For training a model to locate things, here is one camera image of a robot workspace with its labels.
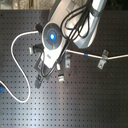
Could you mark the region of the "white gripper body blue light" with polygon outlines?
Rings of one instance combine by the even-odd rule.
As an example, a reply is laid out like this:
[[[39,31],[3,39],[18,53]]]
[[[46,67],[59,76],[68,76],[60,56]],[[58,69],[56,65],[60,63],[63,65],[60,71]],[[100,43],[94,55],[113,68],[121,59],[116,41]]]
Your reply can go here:
[[[59,26],[54,22],[48,22],[44,27],[36,25],[36,30],[41,34],[41,40],[44,47],[44,64],[52,68],[59,58],[65,44]]]

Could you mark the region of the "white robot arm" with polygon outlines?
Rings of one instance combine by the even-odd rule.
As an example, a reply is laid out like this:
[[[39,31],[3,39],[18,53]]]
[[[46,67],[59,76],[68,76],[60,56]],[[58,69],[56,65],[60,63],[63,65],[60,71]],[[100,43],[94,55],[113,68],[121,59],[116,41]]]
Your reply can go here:
[[[34,50],[41,53],[37,64],[42,62],[40,69],[35,67],[38,71],[35,81],[37,88],[61,63],[71,43],[80,49],[92,44],[106,2],[107,0],[87,0],[83,6],[79,6],[73,0],[56,0],[46,25],[36,25],[42,39],[41,44],[34,46]]]

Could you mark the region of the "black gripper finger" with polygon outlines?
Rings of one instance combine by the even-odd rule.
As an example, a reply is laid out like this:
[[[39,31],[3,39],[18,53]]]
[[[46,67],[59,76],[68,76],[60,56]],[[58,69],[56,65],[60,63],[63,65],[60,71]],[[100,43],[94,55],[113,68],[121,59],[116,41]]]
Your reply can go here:
[[[41,87],[41,77],[40,76],[36,77],[35,87],[36,88],[40,88]]]
[[[64,82],[64,72],[63,72],[63,68],[60,64],[57,64],[57,71],[58,71],[59,82]]]

